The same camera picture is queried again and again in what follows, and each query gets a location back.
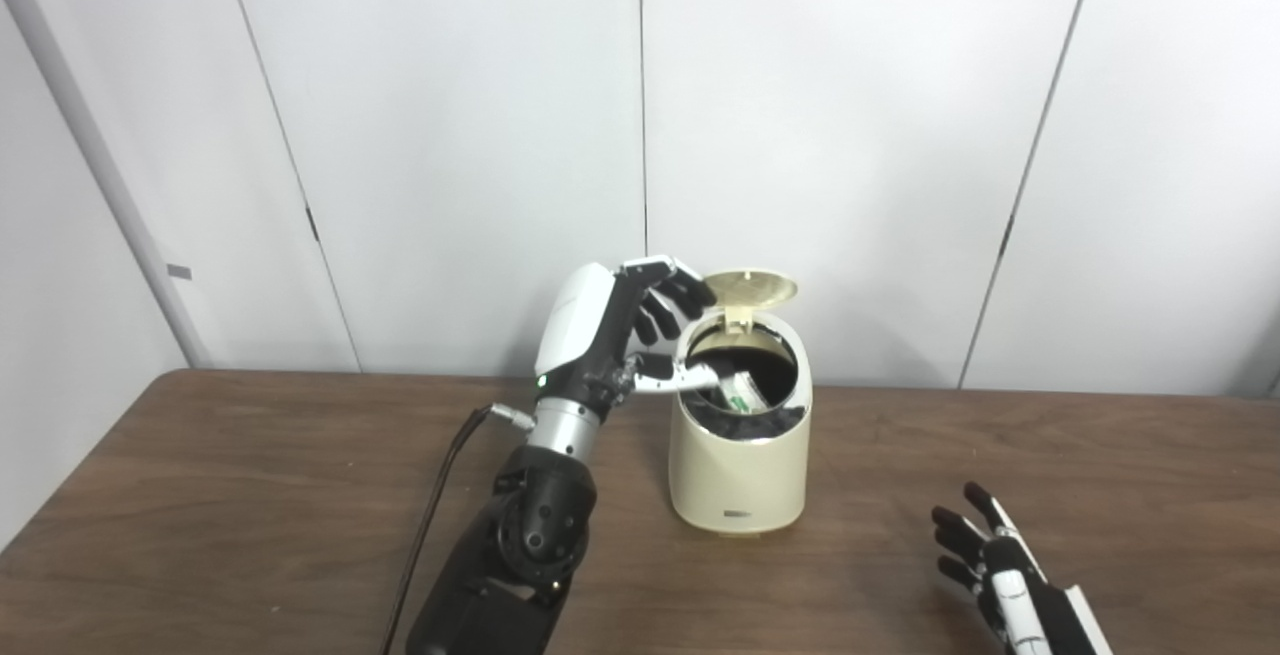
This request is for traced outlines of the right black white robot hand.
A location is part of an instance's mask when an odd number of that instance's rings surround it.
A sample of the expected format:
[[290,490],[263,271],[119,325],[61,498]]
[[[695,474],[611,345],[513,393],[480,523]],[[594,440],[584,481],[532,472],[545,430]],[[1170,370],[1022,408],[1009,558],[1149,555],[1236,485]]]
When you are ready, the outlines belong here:
[[945,550],[936,565],[973,596],[1004,652],[1111,654],[1082,587],[1051,582],[1014,519],[987,487],[969,481],[963,495],[987,527],[934,507],[934,541]]

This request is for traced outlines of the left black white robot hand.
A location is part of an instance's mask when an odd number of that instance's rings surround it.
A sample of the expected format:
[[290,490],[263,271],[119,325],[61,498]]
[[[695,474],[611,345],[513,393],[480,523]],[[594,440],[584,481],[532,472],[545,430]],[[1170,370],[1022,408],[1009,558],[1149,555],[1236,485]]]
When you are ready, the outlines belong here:
[[730,377],[728,365],[687,365],[678,356],[631,351],[681,335],[717,303],[708,283],[680,258],[585,264],[561,287],[539,345],[538,397],[570,400],[605,421],[631,391],[696,391]]

